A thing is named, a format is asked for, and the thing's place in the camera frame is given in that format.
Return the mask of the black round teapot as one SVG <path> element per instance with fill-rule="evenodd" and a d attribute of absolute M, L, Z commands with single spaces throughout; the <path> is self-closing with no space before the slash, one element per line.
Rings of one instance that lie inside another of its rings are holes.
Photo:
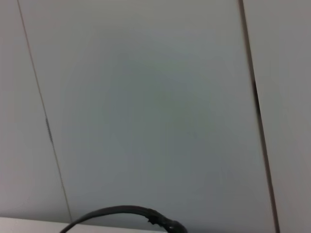
<path fill-rule="evenodd" d="M 167 233 L 188 233 L 186 227 L 184 227 L 180 222 L 169 219 L 156 210 L 134 205 L 120 205 L 120 206 L 107 207 L 87 213 L 82 217 L 80 217 L 79 219 L 67 225 L 63 230 L 60 231 L 60 233 L 66 233 L 70 229 L 72 229 L 75 225 L 85 222 L 87 220 L 114 214 L 134 214 L 143 216 L 147 218 L 148 222 L 150 222 L 151 224 L 153 225 L 157 224 L 160 227 L 164 228 L 167 231 Z"/>

